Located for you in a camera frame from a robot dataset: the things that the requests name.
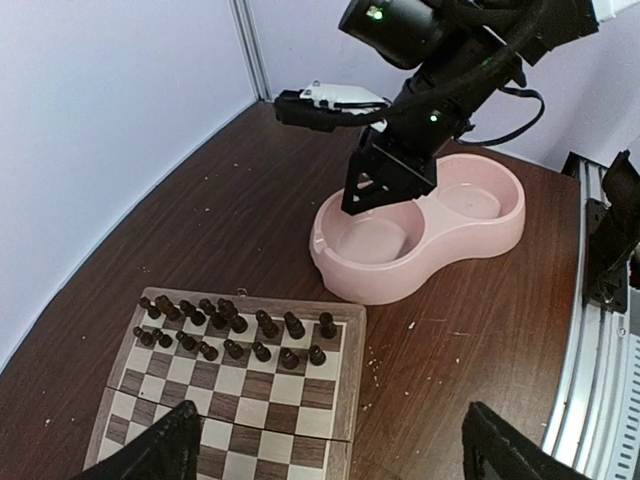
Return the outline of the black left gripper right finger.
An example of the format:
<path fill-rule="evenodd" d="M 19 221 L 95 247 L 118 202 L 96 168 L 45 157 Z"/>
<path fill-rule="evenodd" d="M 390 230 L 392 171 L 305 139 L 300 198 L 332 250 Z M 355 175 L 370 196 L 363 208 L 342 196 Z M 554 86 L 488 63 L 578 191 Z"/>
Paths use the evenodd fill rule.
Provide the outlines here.
<path fill-rule="evenodd" d="M 482 402 L 471 402 L 462 425 L 465 479 L 579 479 Z"/>

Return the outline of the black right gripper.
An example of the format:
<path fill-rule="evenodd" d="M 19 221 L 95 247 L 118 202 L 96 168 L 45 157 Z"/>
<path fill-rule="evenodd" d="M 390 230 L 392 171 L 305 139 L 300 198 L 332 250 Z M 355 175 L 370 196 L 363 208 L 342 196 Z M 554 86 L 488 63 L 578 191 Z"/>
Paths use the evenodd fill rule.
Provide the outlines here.
<path fill-rule="evenodd" d="M 539 99 L 524 65 L 597 32 L 590 1 L 352 1 L 339 28 L 412 71 L 389 107 L 375 111 L 351 154 L 341 209 L 357 215 L 382 198 L 419 198 L 437 185 L 436 153 L 472 130 L 496 91 Z"/>

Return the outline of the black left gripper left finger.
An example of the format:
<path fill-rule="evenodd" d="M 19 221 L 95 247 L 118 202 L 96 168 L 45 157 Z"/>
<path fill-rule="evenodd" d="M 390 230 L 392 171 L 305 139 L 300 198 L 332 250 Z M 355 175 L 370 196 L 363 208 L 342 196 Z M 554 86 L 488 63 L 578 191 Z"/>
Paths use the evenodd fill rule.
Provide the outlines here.
<path fill-rule="evenodd" d="M 185 400 L 80 479 L 196 479 L 200 416 Z"/>

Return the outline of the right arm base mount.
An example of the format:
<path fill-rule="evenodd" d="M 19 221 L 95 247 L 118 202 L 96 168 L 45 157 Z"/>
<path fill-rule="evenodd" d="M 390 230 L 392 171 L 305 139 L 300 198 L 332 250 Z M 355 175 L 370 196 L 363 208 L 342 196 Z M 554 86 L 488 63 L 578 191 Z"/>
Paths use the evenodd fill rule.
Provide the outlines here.
<path fill-rule="evenodd" d="M 586 204 L 583 299 L 620 314 L 628 309 L 628 262 L 639 243 L 639 173 L 630 156 L 619 152 L 603 177 L 608 201 Z"/>

